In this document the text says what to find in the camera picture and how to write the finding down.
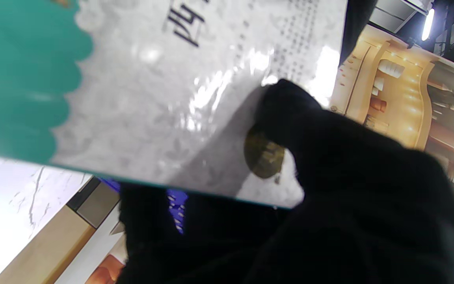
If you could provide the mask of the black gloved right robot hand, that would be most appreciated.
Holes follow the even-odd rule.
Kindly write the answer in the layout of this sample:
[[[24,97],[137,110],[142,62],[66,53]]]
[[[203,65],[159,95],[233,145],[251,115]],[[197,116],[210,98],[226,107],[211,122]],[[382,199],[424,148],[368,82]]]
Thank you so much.
[[[303,201],[287,212],[122,183],[128,260],[117,284],[454,284],[454,189],[403,147],[281,79],[257,112],[292,153]]]

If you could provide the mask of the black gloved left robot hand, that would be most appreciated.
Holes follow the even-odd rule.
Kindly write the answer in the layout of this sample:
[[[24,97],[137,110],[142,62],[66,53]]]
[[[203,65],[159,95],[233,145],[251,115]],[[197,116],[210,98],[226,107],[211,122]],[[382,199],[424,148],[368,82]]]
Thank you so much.
[[[376,4],[376,0],[348,1],[342,37],[342,49],[339,57],[340,65],[342,65],[353,52],[360,34],[369,22]]]

